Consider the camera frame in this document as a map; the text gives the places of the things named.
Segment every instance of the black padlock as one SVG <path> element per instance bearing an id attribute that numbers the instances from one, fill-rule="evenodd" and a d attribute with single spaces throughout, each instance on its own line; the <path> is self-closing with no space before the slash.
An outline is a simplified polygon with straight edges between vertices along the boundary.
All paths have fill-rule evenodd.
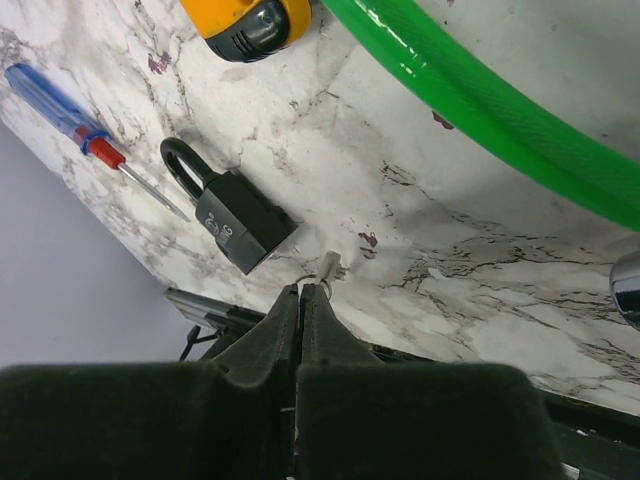
<path id="1" fill-rule="evenodd" d="M 160 154 L 171 175 L 196 205 L 196 218 L 216 239 L 222 253 L 248 275 L 296 225 L 244 176 L 218 174 L 178 138 L 165 138 Z M 202 188 L 182 166 L 202 180 Z"/>

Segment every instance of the white marble countertop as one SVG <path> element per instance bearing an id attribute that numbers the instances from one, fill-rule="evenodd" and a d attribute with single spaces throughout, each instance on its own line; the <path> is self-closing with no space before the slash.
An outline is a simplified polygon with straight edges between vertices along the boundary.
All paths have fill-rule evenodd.
<path id="1" fill-rule="evenodd" d="M 537 102 L 638 156 L 636 1 L 421 3 Z M 2 120 L 167 285 L 266 311 L 333 249 L 349 274 L 332 303 L 360 338 L 509 363 L 540 387 L 640 414 L 640 333 L 607 278 L 638 236 L 434 121 L 321 7 L 303 40 L 252 65 L 213 55 L 176 0 L 5 0 L 0 35 L 2 68 L 31 63 L 73 93 L 191 216 L 158 154 L 167 136 L 240 168 L 301 223 L 244 277 L 195 219 L 83 157 L 2 79 Z"/>

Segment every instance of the green tube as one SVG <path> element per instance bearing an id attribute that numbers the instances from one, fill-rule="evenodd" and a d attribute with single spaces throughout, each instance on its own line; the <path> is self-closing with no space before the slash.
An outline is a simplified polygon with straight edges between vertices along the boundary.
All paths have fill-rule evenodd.
<path id="1" fill-rule="evenodd" d="M 536 182 L 640 231 L 640 165 L 517 91 L 413 0 L 324 0 L 364 47 L 448 122 Z"/>

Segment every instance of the screwdriver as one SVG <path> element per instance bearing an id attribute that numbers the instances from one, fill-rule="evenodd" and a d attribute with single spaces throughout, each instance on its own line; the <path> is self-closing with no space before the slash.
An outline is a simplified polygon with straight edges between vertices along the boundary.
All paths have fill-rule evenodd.
<path id="1" fill-rule="evenodd" d="M 92 153 L 109 168 L 120 170 L 167 210 L 184 221 L 189 221 L 189 217 L 178 207 L 125 163 L 124 155 L 109 143 L 109 132 L 82 113 L 72 100 L 34 68 L 24 63 L 16 63 L 5 70 L 4 76 L 18 95 L 59 132 L 64 133 L 78 145 L 82 153 L 85 155 Z"/>

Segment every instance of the tape measure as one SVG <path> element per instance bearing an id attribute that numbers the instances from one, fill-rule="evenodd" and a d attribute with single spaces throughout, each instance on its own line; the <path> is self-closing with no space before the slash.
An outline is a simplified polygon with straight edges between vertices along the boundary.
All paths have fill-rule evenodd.
<path id="1" fill-rule="evenodd" d="M 309 0 L 182 0 L 200 35 L 230 62 L 255 62 L 291 45 L 311 24 Z"/>

